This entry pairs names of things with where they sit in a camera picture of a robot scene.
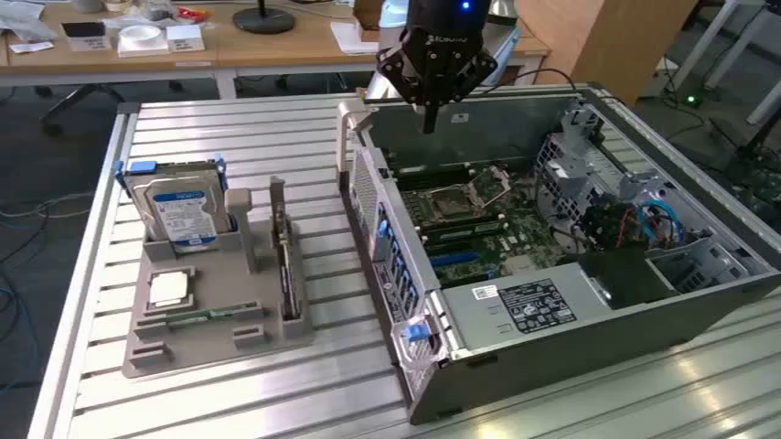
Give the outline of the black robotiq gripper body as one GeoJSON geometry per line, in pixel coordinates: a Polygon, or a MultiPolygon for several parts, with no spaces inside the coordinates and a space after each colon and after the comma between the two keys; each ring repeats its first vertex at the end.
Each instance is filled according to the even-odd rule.
{"type": "Polygon", "coordinates": [[[435,74],[441,71],[452,52],[477,51],[483,47],[483,27],[490,10],[488,1],[412,1],[408,3],[404,30],[427,33],[428,52],[425,78],[433,88],[435,74]]]}

